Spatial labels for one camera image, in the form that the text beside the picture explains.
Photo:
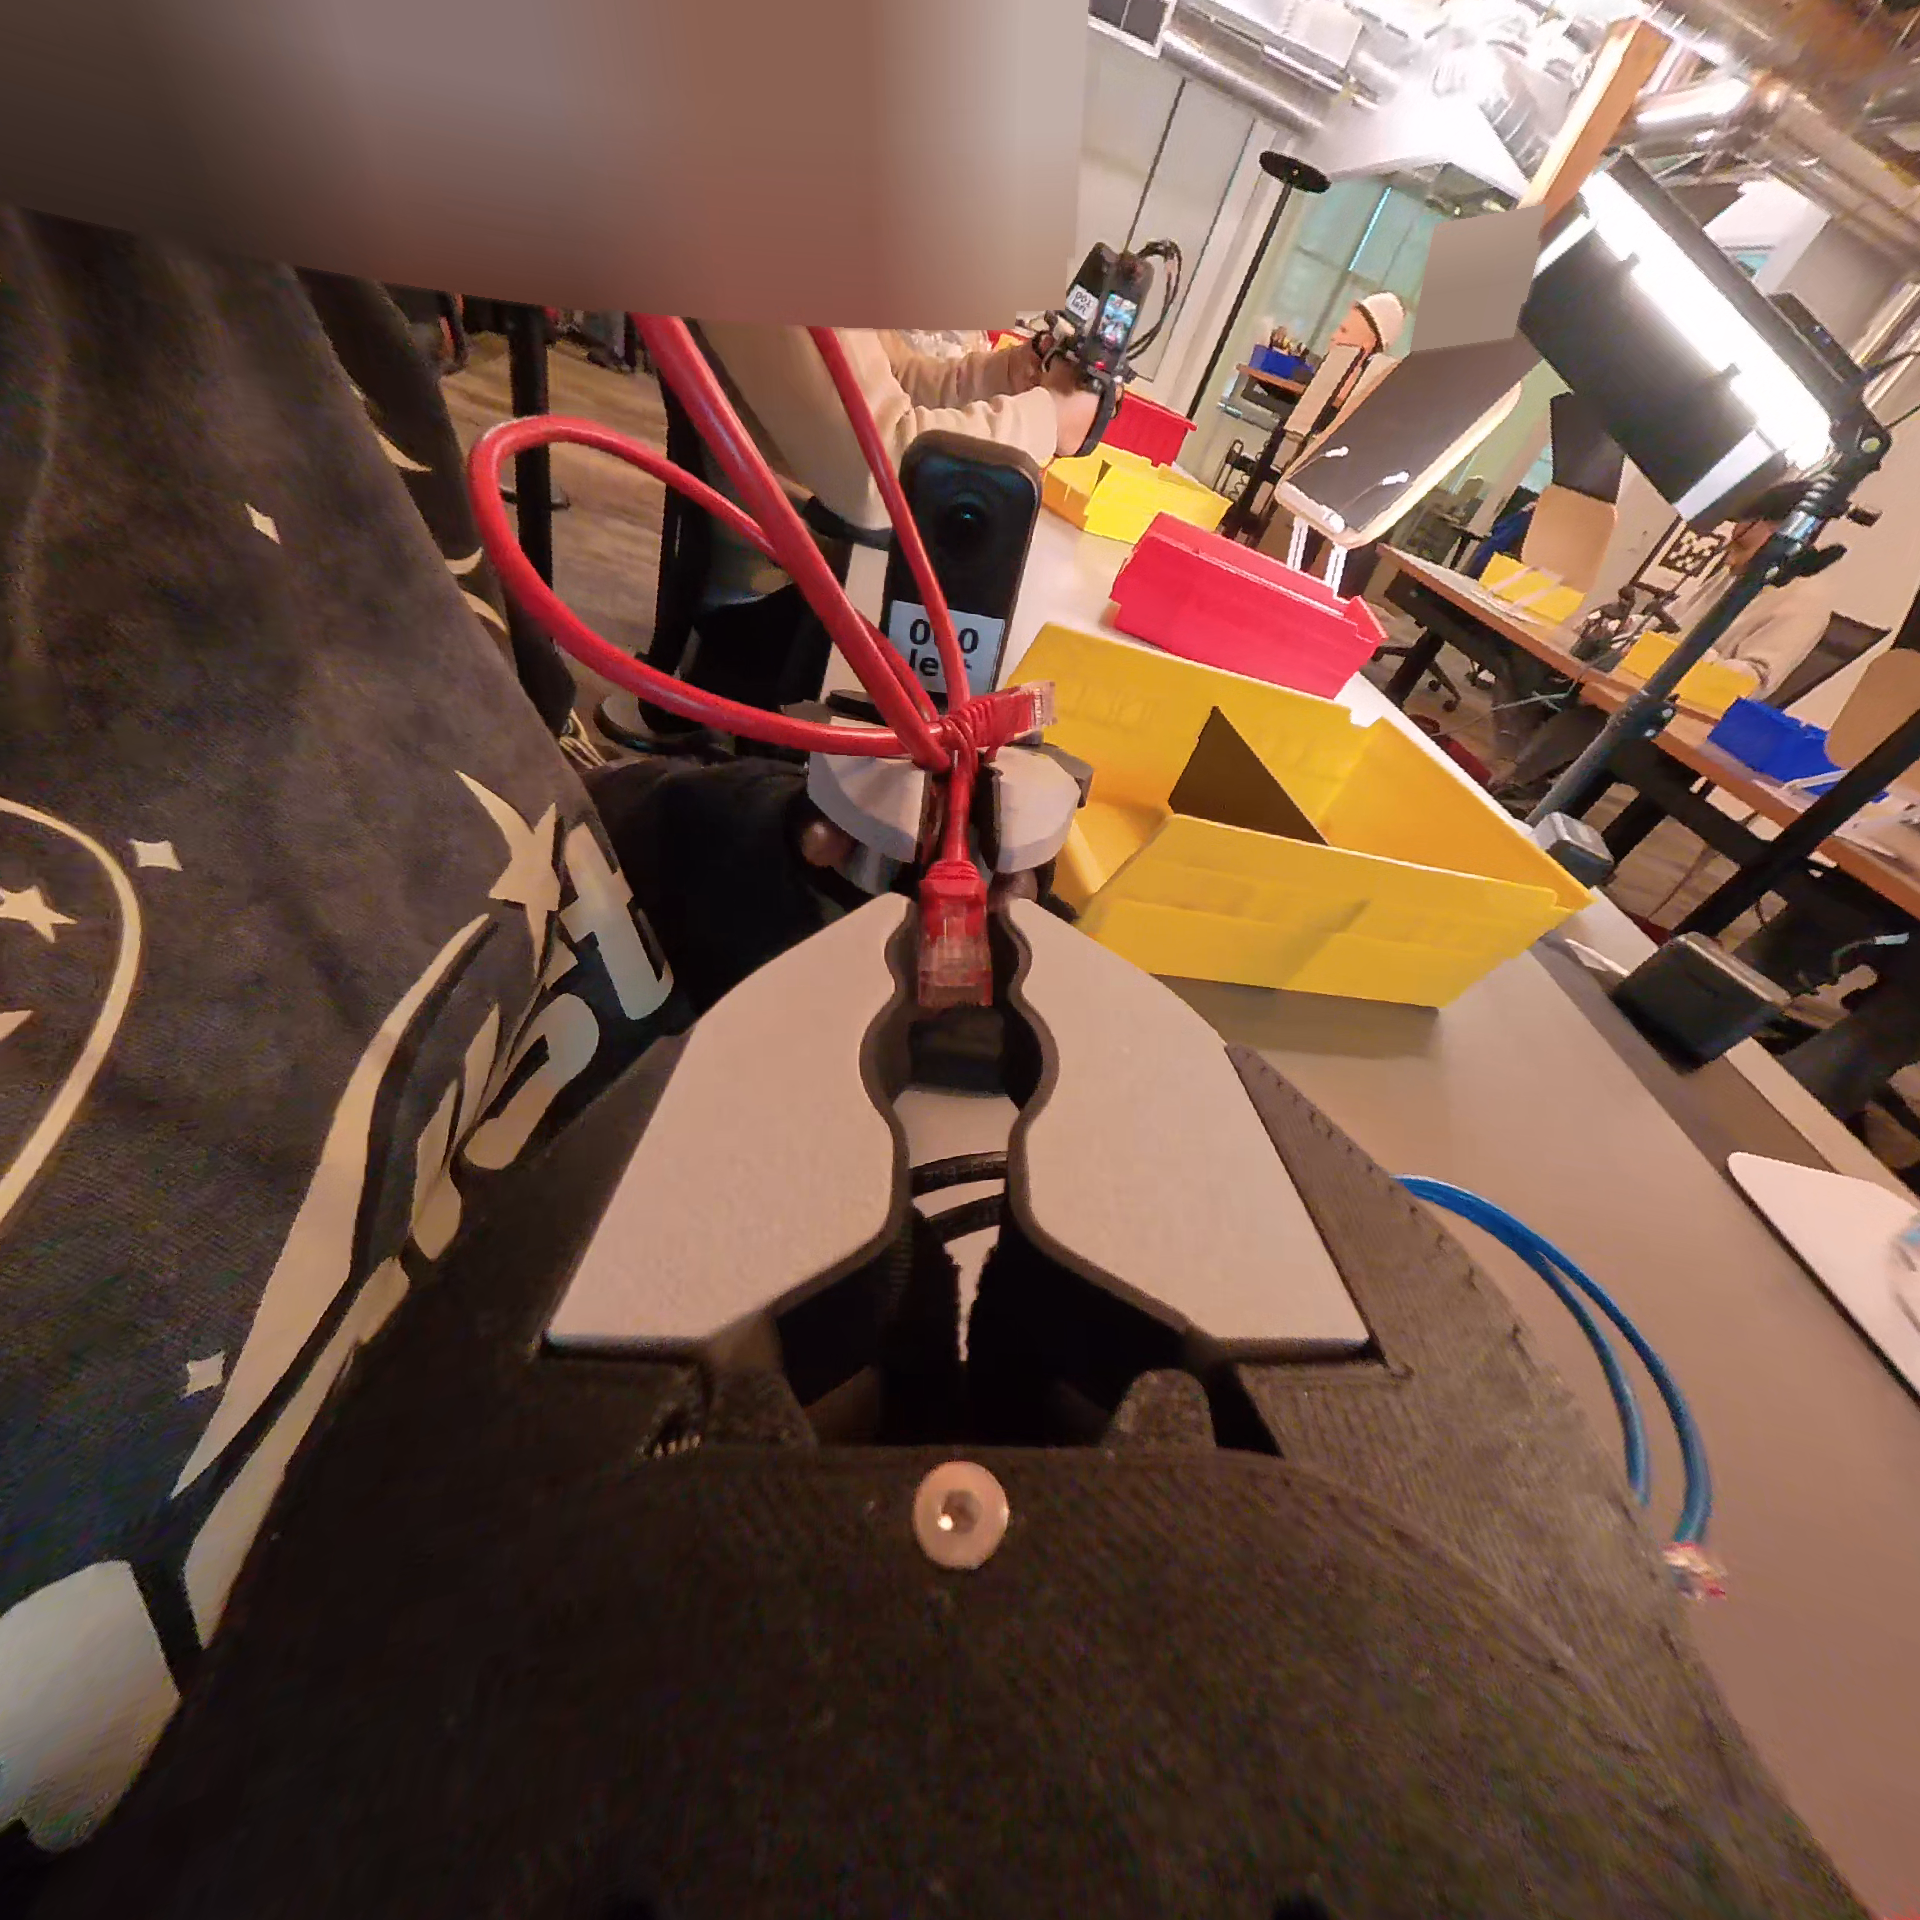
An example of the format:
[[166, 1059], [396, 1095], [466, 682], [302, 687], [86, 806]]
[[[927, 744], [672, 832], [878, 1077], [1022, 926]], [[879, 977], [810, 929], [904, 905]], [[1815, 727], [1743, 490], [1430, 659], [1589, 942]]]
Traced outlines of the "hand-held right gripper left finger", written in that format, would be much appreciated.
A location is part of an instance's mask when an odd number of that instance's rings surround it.
[[904, 1214], [914, 909], [882, 896], [743, 979], [687, 1034], [548, 1342], [754, 1342]]

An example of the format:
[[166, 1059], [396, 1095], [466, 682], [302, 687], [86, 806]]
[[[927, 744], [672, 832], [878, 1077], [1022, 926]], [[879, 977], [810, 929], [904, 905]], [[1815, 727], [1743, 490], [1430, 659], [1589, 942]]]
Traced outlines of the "person's left hand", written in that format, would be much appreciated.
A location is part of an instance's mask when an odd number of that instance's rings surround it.
[[793, 761], [639, 757], [582, 783], [695, 1015], [871, 902], [842, 873], [849, 837]]

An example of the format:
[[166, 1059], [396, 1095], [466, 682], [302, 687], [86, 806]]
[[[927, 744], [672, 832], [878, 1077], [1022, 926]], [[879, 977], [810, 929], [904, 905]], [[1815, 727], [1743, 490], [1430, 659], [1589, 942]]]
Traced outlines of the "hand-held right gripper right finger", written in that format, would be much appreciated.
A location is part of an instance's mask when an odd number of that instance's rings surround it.
[[1009, 1011], [1040, 1050], [1007, 1157], [1022, 1234], [1200, 1346], [1366, 1346], [1214, 1027], [1034, 903], [1006, 926]]

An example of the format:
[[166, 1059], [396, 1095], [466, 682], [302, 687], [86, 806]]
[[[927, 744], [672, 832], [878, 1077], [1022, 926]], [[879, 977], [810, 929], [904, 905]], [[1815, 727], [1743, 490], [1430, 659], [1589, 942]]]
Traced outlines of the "black light stand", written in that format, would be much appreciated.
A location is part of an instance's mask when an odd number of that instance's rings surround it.
[[1676, 691], [1698, 665], [1720, 659], [1727, 631], [1769, 593], [1799, 578], [1815, 578], [1833, 566], [1818, 559], [1817, 537], [1854, 506], [1860, 486], [1885, 463], [1894, 424], [1860, 424], [1854, 438], [1802, 483], [1782, 483], [1732, 539], [1732, 582], [1676, 642], [1670, 657], [1600, 727], [1591, 744], [1542, 791], [1526, 827], [1542, 827], [1553, 815], [1572, 815], [1617, 783], [1626, 751], [1660, 742], [1672, 721]]

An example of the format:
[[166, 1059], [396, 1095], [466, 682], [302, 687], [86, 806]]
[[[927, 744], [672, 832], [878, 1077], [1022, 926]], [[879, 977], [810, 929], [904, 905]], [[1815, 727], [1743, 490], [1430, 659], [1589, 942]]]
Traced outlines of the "studio light panel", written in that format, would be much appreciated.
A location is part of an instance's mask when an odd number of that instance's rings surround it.
[[1780, 487], [1834, 519], [1887, 453], [1865, 373], [1623, 153], [1542, 229], [1520, 336], [1688, 527]]

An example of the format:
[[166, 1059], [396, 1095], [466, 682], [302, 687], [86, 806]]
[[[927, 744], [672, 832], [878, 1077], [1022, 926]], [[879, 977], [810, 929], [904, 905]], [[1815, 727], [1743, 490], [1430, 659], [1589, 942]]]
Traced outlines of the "yellow plastic bin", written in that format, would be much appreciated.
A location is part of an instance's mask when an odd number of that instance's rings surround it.
[[1056, 459], [1040, 477], [1042, 507], [1074, 531], [1135, 545], [1158, 517], [1214, 533], [1230, 502], [1176, 464], [1151, 464], [1124, 448]]
[[1063, 623], [1015, 682], [1093, 775], [1054, 894], [1143, 973], [1442, 1008], [1594, 903], [1390, 721]]

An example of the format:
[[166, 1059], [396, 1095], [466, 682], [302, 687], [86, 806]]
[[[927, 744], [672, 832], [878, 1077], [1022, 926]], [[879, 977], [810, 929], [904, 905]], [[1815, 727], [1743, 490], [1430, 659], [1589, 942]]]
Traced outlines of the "wooden desk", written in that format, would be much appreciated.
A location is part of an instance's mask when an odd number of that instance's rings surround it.
[[[1445, 653], [1485, 671], [1526, 659], [1548, 675], [1545, 694], [1572, 688], [1576, 699], [1597, 713], [1616, 713], [1640, 694], [1638, 682], [1576, 662], [1560, 631], [1481, 593], [1474, 582], [1452, 568], [1388, 547], [1378, 598], [1414, 626], [1412, 641], [1388, 642], [1381, 649], [1381, 659], [1398, 662], [1383, 687], [1385, 698], [1396, 707], [1402, 707], [1416, 687], [1437, 680], [1437, 662]], [[1617, 751], [1607, 768], [1617, 785], [1634, 791], [1626, 821], [1609, 830], [1617, 857], [1646, 842], [1652, 826], [1665, 818], [1687, 826], [1738, 869], [1757, 866], [1772, 845], [1757, 839], [1752, 826], [1736, 823], [1709, 806], [1709, 791], [1725, 793], [1748, 807], [1757, 821], [1777, 830], [1788, 830], [1808, 813], [1808, 806], [1789, 799], [1780, 785], [1759, 781], [1711, 747], [1709, 717], [1680, 703], [1670, 703], [1670, 719], [1657, 736], [1640, 747]]]

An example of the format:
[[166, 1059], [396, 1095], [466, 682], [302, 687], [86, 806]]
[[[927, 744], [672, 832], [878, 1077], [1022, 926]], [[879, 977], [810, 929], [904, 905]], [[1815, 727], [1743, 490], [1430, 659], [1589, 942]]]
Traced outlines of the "white power strip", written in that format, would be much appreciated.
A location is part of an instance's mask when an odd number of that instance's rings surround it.
[[1725, 1175], [1914, 1400], [1914, 1195], [1745, 1152], [1727, 1157]]

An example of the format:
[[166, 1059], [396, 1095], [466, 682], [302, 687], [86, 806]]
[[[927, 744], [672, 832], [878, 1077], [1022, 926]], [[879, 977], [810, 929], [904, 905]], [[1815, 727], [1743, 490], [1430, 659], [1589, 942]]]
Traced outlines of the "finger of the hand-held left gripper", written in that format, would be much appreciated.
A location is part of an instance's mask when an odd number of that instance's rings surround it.
[[1095, 768], [1052, 745], [999, 747], [977, 775], [977, 857], [989, 877], [1034, 873], [1065, 848]]
[[937, 837], [942, 797], [938, 777], [911, 760], [806, 757], [806, 800], [816, 813], [858, 848], [897, 866], [918, 865], [927, 839]]

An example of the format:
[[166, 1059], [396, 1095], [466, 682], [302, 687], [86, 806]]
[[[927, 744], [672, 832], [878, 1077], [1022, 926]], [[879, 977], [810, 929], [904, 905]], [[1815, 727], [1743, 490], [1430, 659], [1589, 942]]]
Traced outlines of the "black power adapter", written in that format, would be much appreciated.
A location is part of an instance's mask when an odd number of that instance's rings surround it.
[[1612, 1003], [1661, 1054], [1709, 1066], [1752, 1040], [1789, 1003], [1776, 982], [1700, 934], [1672, 935], [1617, 979]]

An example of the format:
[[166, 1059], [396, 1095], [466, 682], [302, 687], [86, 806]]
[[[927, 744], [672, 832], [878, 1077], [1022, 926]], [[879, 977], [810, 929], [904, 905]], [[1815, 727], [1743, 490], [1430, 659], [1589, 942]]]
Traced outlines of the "tilted display board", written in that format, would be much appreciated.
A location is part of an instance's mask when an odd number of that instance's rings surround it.
[[1535, 366], [1521, 336], [1407, 354], [1279, 480], [1277, 506], [1334, 547], [1381, 539], [1505, 421]]

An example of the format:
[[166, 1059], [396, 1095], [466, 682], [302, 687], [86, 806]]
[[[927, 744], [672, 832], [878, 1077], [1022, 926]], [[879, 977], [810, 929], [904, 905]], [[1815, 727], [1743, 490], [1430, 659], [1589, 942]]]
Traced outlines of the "black floor lamp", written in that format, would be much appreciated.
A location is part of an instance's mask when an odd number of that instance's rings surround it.
[[1269, 254], [1269, 249], [1272, 249], [1272, 242], [1274, 242], [1274, 239], [1277, 239], [1277, 233], [1279, 233], [1279, 229], [1287, 219], [1292, 202], [1297, 195], [1321, 197], [1329, 189], [1329, 179], [1319, 167], [1313, 167], [1312, 162], [1308, 162], [1304, 159], [1293, 157], [1293, 153], [1262, 152], [1260, 153], [1260, 171], [1262, 171], [1264, 179], [1272, 181], [1279, 192], [1272, 202], [1272, 208], [1265, 214], [1265, 219], [1264, 219], [1264, 226], [1262, 226], [1260, 239], [1254, 242], [1254, 249], [1248, 257], [1245, 271], [1238, 278], [1238, 287], [1237, 287], [1237, 290], [1233, 290], [1233, 295], [1228, 304], [1225, 321], [1218, 326], [1210, 350], [1206, 353], [1202, 370], [1200, 370], [1197, 381], [1192, 383], [1190, 399], [1188, 399], [1188, 405], [1186, 405], [1186, 424], [1188, 425], [1196, 424], [1196, 418], [1202, 409], [1202, 403], [1209, 397], [1209, 383], [1210, 383], [1225, 350], [1232, 343], [1237, 323], [1241, 318], [1241, 310], [1245, 307], [1249, 294], [1254, 290], [1254, 283], [1257, 283], [1257, 280], [1264, 271], [1265, 254]]

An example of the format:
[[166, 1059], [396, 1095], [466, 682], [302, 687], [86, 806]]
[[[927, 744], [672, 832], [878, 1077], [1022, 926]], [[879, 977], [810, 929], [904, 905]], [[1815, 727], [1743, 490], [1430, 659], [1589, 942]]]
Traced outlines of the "blue plastic bin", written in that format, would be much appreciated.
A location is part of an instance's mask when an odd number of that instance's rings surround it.
[[1732, 703], [1708, 735], [1708, 745], [1751, 775], [1791, 785], [1831, 781], [1828, 731], [1759, 699]]

